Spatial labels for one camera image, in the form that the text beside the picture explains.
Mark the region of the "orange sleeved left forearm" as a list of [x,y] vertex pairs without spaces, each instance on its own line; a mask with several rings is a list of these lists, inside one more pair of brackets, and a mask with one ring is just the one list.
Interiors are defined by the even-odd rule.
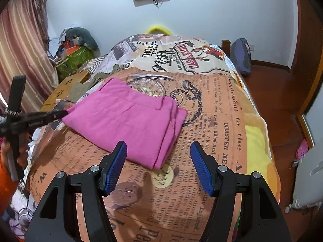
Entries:
[[1,162],[0,171],[0,215],[3,216],[6,208],[10,205],[11,198],[15,193],[18,182],[11,179],[10,174],[7,172],[5,166]]

